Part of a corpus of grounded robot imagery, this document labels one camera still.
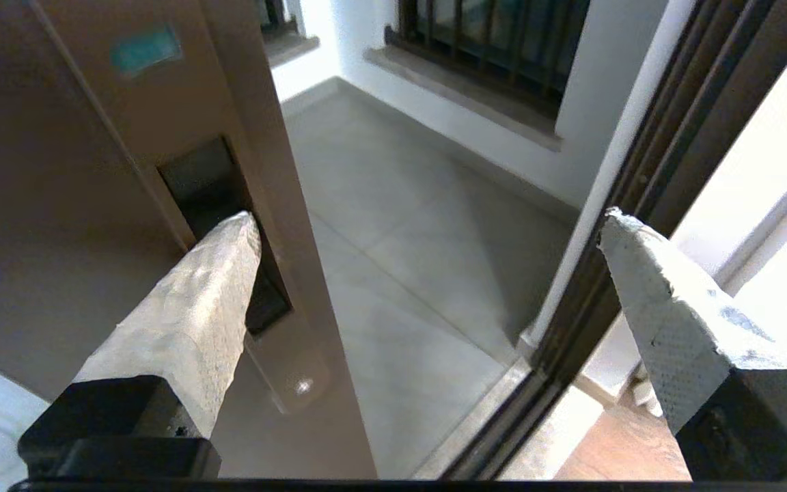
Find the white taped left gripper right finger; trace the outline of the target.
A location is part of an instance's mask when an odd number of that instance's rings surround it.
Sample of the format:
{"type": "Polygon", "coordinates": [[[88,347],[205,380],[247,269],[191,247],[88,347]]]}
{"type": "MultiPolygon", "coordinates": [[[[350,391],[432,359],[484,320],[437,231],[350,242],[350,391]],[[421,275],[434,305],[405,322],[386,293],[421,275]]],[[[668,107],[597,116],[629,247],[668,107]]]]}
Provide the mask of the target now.
{"type": "Polygon", "coordinates": [[[608,208],[598,248],[693,479],[787,479],[787,352],[638,218],[608,208]]]}

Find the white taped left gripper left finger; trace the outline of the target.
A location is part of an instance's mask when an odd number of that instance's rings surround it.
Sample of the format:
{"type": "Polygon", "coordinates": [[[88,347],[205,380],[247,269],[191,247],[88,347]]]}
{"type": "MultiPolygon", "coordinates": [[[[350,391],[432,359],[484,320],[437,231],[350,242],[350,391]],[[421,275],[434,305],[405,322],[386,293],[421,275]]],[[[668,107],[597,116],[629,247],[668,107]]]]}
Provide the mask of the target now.
{"type": "Polygon", "coordinates": [[[18,440],[30,479],[215,478],[210,436],[245,345],[262,239],[219,222],[18,440]]]}

